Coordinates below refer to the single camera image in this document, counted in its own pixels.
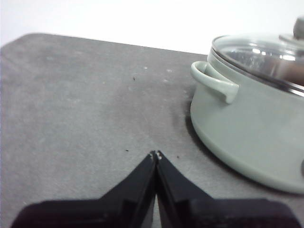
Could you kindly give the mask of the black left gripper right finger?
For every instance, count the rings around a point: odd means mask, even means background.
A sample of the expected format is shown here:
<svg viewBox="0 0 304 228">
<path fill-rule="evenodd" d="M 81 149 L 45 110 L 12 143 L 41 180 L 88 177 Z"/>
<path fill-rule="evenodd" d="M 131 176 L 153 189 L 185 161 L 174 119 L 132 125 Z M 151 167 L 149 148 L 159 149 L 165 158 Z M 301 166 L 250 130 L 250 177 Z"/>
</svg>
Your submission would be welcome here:
<svg viewBox="0 0 304 228">
<path fill-rule="evenodd" d="M 216 199 L 155 153 L 156 194 L 166 228 L 299 228 L 292 210 L 267 199 Z"/>
</svg>

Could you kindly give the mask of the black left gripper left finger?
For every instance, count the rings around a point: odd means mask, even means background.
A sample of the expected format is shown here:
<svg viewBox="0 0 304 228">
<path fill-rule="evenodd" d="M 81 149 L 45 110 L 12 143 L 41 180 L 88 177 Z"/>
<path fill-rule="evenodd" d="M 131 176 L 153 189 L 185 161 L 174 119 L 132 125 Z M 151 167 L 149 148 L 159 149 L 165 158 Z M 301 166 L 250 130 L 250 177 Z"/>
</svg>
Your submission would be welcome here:
<svg viewBox="0 0 304 228">
<path fill-rule="evenodd" d="M 150 152 L 98 199 L 49 200 L 24 207 L 13 228 L 140 228 L 153 213 L 157 156 Z"/>
</svg>

